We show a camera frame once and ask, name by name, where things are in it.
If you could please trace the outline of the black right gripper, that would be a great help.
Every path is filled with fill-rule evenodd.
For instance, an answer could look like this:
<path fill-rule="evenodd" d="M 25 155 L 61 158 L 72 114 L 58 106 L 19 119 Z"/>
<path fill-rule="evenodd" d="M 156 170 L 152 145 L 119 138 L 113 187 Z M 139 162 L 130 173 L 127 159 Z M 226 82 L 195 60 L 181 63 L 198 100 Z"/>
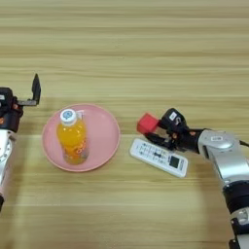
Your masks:
<path fill-rule="evenodd" d="M 158 127 L 163 128 L 161 120 L 158 121 Z M 179 132 L 169 129 L 166 133 L 169 136 L 169 140 L 152 132 L 146 133 L 145 137 L 153 144 L 171 151 L 191 151 L 196 154 L 199 153 L 198 139 L 203 133 L 202 129 L 184 128 Z"/>

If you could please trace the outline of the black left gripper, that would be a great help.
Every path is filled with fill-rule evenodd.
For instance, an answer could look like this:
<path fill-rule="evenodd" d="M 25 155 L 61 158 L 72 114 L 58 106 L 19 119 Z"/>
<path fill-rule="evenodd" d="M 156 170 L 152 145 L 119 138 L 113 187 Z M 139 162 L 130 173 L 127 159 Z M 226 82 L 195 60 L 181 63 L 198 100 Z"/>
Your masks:
<path fill-rule="evenodd" d="M 40 103 L 41 85 L 39 76 L 35 75 L 32 83 L 32 97 L 27 100 L 13 100 L 11 105 L 0 105 L 0 129 L 18 131 L 19 121 L 23 115 L 21 106 L 37 106 Z"/>

